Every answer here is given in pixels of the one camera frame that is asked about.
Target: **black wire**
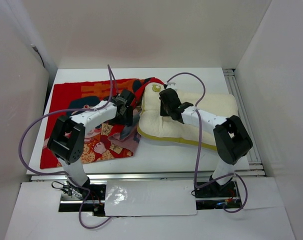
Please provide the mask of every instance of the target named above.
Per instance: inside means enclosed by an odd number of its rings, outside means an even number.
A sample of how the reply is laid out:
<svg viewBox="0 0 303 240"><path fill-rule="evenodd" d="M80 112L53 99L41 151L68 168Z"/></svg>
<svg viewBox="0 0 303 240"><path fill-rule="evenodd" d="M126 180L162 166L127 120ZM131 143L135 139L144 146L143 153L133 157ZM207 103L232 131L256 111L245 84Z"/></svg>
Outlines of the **black wire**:
<svg viewBox="0 0 303 240"><path fill-rule="evenodd" d="M39 57L40 57L40 60L41 60L41 62L42 62L42 66L45 68L45 63L44 63L44 60L43 60L43 58L42 58L42 55L40 54L39 51L37 51L36 53L38 53L38 55L39 55Z"/></svg>

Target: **red cloth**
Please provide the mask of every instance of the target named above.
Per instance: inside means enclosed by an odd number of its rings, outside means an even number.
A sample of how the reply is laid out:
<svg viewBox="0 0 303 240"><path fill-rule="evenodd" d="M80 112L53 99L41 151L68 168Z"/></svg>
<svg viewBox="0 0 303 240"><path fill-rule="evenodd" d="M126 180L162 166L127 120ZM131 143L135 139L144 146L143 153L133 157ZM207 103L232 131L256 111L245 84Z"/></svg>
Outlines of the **red cloth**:
<svg viewBox="0 0 303 240"><path fill-rule="evenodd" d="M120 79L117 80L117 86L119 92L123 89L127 89L131 92L135 92L136 102L140 103L144 94L145 86L150 83L163 84L157 78L147 79ZM108 97L110 93L110 81L98 81L98 82L76 82L76 83L63 83L55 84L52 92L51 104L49 112L54 112L61 109L71 108L90 108L102 101L105 97ZM116 94L116 88L113 86L113 95ZM75 114L74 112L66 113L68 116ZM40 159L40 168L56 168L60 167L57 158L52 152L47 149L47 139L50 137L54 128L57 118L61 114L51 115L47 121L47 127L45 132L44 148L42 150ZM109 160L114 158L126 158L131 157L138 146L139 137L134 137L136 145L133 146L133 140L131 139L131 150L121 147L112 143L109 140L110 136L119 134L124 129L123 125L111 126L107 123L103 123L90 131L85 138L84 152L81 156L83 164L93 163L102 160Z"/></svg>

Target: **red blanket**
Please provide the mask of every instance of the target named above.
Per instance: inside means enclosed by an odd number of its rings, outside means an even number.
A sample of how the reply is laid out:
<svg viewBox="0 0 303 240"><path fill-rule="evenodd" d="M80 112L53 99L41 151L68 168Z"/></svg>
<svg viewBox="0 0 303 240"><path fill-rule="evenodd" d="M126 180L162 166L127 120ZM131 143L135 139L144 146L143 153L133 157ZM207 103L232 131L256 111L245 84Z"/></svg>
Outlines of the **red blanket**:
<svg viewBox="0 0 303 240"><path fill-rule="evenodd" d="M91 130L85 136L84 140L84 148L81 155L83 164L115 158L126 158L134 155L140 141L140 135L137 133L136 129L141 110L139 103L143 96L145 86L150 82L163 84L162 81L154 77L148 79L117 80L117 86L120 93L123 89L135 93L137 99L133 116L133 122L135 124L131 127L125 127L124 125L111 126L107 123L103 123ZM113 86L113 90L113 95L115 95L115 86ZM104 98L108 97L109 93L109 80L56 84L52 92L49 112L60 109L91 108ZM78 114L78 112L66 113L67 116L75 114ZM49 149L47 149L48 139L58 117L59 114L52 115L48 118L40 159L41 169L61 167L57 158Z"/></svg>

